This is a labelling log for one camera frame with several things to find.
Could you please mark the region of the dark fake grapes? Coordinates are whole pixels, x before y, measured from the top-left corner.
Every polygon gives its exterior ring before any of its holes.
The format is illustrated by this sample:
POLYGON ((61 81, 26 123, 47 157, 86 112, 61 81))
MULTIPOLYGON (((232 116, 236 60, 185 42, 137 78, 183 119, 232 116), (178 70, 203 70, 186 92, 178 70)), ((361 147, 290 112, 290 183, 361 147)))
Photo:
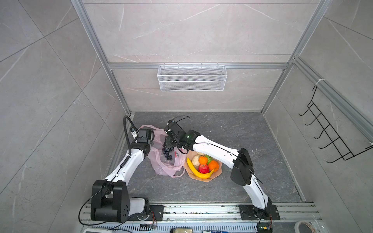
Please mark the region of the dark fake grapes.
POLYGON ((174 158, 174 146, 172 139, 166 136, 162 144, 162 153, 167 161, 172 161, 174 158))

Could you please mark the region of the pink plastic bag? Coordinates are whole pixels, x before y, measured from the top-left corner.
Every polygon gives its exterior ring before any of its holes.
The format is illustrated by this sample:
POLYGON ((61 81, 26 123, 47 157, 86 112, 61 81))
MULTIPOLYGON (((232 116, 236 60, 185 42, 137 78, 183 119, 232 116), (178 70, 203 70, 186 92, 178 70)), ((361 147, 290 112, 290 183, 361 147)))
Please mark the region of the pink plastic bag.
POLYGON ((140 128, 153 131, 153 145, 147 157, 156 174, 171 178, 182 177, 185 173, 186 155, 171 145, 170 139, 163 129, 151 125, 142 125, 140 128))

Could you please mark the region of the beige fake fruit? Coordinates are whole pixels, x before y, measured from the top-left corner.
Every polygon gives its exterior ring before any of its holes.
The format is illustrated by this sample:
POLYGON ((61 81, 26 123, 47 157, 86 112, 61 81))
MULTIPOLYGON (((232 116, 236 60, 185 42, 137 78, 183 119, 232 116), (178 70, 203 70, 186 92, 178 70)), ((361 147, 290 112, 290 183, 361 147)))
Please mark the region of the beige fake fruit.
POLYGON ((193 166, 195 166, 195 167, 199 167, 200 166, 199 159, 200 159, 200 155, 199 154, 195 155, 192 158, 191 162, 192 162, 193 166))

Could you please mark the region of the small orange fake tangerine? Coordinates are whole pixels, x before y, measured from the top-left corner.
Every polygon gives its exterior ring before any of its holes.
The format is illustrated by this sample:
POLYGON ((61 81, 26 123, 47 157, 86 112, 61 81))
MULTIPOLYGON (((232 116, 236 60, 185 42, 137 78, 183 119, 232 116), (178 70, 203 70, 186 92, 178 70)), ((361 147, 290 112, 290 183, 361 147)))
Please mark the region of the small orange fake tangerine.
POLYGON ((205 156, 200 156, 199 157, 199 163, 200 165, 207 165, 208 164, 208 158, 205 156))

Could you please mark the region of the green fake vegetable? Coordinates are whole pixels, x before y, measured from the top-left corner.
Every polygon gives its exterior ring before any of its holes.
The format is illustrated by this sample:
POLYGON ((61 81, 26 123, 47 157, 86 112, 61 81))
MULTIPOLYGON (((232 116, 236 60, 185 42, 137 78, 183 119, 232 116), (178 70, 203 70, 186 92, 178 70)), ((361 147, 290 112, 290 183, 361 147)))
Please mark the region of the green fake vegetable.
POLYGON ((207 154, 205 155, 205 158, 207 159, 207 164, 209 164, 213 160, 213 158, 207 154))

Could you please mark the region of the red fake strawberry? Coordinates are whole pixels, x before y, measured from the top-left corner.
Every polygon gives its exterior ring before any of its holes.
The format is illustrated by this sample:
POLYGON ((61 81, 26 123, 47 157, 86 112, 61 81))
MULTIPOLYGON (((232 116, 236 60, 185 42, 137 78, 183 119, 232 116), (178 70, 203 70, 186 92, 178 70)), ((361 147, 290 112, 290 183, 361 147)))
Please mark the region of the red fake strawberry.
POLYGON ((198 167, 198 171, 201 173, 201 174, 207 174, 207 173, 210 173, 210 170, 209 170, 209 167, 207 164, 201 164, 199 167, 198 167))

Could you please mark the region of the orange fake fruit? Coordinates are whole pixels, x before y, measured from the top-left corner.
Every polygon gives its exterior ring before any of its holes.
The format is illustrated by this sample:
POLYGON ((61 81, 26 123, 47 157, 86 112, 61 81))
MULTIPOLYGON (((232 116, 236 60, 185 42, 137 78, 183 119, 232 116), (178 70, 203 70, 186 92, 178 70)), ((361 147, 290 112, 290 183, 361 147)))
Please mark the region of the orange fake fruit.
POLYGON ((218 171, 218 169, 220 168, 220 165, 219 165, 219 163, 217 162, 217 161, 215 161, 215 160, 212 160, 212 161, 210 161, 210 163, 208 164, 208 167, 209 167, 209 170, 210 170, 210 172, 217 172, 218 171))

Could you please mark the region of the yellow fake banana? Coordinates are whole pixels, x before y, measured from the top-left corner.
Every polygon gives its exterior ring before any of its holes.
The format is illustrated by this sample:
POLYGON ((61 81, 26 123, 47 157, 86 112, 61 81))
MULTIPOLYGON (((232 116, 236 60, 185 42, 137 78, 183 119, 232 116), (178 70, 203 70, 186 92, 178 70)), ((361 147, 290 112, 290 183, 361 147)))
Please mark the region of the yellow fake banana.
POLYGON ((192 164, 192 162, 191 162, 191 160, 189 159, 189 158, 187 158, 186 159, 186 161, 187 161, 187 165, 188 165, 188 167, 189 167, 189 169, 192 171, 192 173, 196 176, 196 177, 198 177, 198 178, 200 178, 200 179, 208 179, 208 178, 210 178, 211 177, 211 175, 214 173, 213 171, 212 172, 210 172, 210 173, 207 173, 207 174, 201 174, 194 166, 193 166, 193 164, 192 164))

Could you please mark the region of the pink scalloped bowl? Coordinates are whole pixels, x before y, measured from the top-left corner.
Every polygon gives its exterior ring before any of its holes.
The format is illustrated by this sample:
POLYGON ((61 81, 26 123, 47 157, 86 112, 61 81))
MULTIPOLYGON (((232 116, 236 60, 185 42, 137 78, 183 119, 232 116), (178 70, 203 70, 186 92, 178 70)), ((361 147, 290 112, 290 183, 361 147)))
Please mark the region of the pink scalloped bowl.
POLYGON ((190 178, 209 182, 221 175, 222 162, 207 154, 189 151, 186 155, 184 168, 190 178))

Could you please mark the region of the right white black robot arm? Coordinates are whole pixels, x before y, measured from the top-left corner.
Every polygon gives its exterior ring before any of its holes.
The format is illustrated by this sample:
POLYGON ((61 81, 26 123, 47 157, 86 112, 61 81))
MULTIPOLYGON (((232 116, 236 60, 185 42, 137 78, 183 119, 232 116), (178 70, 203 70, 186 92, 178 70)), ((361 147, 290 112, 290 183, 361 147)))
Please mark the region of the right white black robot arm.
POLYGON ((260 180, 254 174, 253 163, 246 149, 225 147, 194 130, 185 132, 173 119, 168 121, 164 131, 177 148, 201 152, 228 166, 231 169, 231 180, 244 188, 258 216, 270 216, 272 201, 260 187, 260 180))

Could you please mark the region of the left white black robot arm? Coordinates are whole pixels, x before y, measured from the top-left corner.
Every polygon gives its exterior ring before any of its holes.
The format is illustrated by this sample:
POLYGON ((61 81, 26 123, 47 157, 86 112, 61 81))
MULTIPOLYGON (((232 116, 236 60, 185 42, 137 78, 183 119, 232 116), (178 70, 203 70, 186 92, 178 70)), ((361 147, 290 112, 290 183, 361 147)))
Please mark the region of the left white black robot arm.
POLYGON ((132 217, 146 219, 149 216, 148 198, 131 198, 127 185, 150 153, 153 138, 151 129, 140 129, 120 164, 105 179, 93 184, 91 220, 124 223, 132 217))

